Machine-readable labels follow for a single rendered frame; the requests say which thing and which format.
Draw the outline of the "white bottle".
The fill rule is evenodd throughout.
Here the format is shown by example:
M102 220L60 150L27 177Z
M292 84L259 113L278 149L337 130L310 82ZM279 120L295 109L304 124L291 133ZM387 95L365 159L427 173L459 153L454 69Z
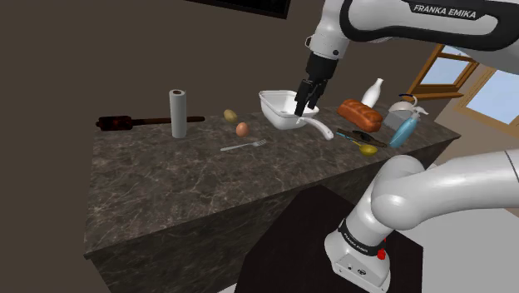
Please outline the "white bottle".
M366 92L363 94L361 103L367 107L373 107L380 97L382 84L383 84L383 79L378 78L374 82L374 84L372 86L370 86L366 90Z

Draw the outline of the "wooden framed window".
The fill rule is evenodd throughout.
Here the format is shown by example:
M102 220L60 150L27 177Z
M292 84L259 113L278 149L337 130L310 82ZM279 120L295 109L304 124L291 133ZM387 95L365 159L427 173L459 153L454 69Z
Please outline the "wooden framed window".
M461 88L479 63L457 49L438 44L407 90L406 100L419 101L462 97Z
M519 138L519 75L484 67L455 110Z

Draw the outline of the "white and grey kettle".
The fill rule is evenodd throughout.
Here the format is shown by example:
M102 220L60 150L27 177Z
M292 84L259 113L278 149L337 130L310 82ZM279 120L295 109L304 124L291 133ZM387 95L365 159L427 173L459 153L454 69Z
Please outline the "white and grey kettle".
M388 109L388 115L383 120L383 125L397 131L399 127L413 114L418 99L412 94L399 94L402 98L400 102L394 103Z

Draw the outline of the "dark brown rolling pin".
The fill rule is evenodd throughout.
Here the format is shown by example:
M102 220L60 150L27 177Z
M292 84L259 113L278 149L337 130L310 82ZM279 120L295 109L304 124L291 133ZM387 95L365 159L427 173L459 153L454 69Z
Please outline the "dark brown rolling pin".
M169 117L133 119L130 116L99 117L96 126L104 132L129 131L133 127L155 124L171 124Z

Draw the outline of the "dark robot stand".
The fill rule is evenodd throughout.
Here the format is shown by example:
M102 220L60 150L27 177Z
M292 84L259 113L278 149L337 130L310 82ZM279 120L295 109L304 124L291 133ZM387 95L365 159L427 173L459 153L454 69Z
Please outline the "dark robot stand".
M246 255L235 293L368 293L335 274L324 249L352 209L324 186L301 191Z

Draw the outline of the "blue spray bottle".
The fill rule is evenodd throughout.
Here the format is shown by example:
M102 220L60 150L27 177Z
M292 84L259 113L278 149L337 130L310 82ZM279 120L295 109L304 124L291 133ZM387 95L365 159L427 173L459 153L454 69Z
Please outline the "blue spray bottle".
M415 107L412 110L411 116L405 120L394 133L388 145L392 148L400 147L413 133L421 114L427 115L428 113L422 107Z

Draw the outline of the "brown bread loaf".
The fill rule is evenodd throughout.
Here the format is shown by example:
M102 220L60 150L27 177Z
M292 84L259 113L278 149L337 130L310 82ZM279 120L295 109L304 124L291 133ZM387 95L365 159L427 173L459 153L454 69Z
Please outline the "brown bread loaf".
M344 100L337 113L364 132L378 132L382 126L382 115L354 99Z

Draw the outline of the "grey paper towel roll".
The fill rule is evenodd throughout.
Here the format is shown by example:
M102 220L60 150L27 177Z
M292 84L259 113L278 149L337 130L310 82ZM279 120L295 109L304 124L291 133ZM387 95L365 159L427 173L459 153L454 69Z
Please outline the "grey paper towel roll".
M171 135L184 138L187 131L187 102L185 91L173 89L169 91Z

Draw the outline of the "silver fork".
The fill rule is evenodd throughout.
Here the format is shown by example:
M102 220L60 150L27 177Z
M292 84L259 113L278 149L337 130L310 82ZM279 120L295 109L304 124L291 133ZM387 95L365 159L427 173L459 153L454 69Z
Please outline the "silver fork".
M267 142L266 139L262 139L262 140L259 140L257 142L249 142L249 143L240 144L240 145L236 145L236 146L223 147L223 148L220 149L220 151L230 151L230 150L234 150L234 149L237 149L237 148L248 147L248 146L260 147L260 146L264 145L266 142Z

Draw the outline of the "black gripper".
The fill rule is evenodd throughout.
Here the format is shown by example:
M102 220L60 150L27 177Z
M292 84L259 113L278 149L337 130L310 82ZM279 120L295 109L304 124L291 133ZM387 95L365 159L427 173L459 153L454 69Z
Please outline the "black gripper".
M294 114L301 117L304 113L306 104L308 108L314 109L318 100L324 94L324 90L330 78L333 77L337 61L321 57L315 53L309 55L305 71L309 75L309 80L304 79L299 84L295 97L296 108Z

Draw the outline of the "dark wall picture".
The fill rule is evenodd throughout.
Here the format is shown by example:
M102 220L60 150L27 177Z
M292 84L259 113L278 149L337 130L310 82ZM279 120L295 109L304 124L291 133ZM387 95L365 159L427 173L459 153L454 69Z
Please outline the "dark wall picture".
M235 11L286 19L291 0L186 0Z

